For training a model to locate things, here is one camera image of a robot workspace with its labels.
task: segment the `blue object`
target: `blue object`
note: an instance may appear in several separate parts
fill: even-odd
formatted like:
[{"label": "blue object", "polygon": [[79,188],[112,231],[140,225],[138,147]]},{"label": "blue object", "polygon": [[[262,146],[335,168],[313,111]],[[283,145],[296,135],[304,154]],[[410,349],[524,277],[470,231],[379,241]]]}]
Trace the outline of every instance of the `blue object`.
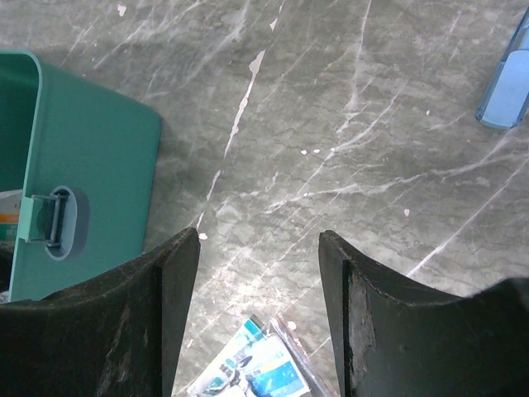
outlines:
[{"label": "blue object", "polygon": [[485,126],[507,130],[522,122],[529,104],[529,8],[523,15],[476,112]]}]

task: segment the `marble tabletop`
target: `marble tabletop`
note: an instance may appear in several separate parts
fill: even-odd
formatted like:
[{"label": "marble tabletop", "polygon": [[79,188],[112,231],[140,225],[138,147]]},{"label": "marble tabletop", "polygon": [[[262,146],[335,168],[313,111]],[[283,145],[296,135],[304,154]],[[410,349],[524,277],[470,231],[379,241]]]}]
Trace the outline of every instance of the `marble tabletop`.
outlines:
[{"label": "marble tabletop", "polygon": [[202,255],[174,387],[276,313],[337,390],[318,233],[435,288],[529,275],[529,129],[474,112],[522,0],[0,0],[0,45],[164,118],[146,247]]}]

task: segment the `green plastic container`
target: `green plastic container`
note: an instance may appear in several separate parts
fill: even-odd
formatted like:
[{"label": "green plastic container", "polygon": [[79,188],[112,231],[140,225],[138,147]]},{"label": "green plastic container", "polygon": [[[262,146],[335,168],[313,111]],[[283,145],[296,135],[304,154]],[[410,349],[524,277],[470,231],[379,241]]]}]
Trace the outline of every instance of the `green plastic container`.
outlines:
[{"label": "green plastic container", "polygon": [[23,189],[10,301],[141,254],[160,130],[151,108],[0,50],[0,191]]}]

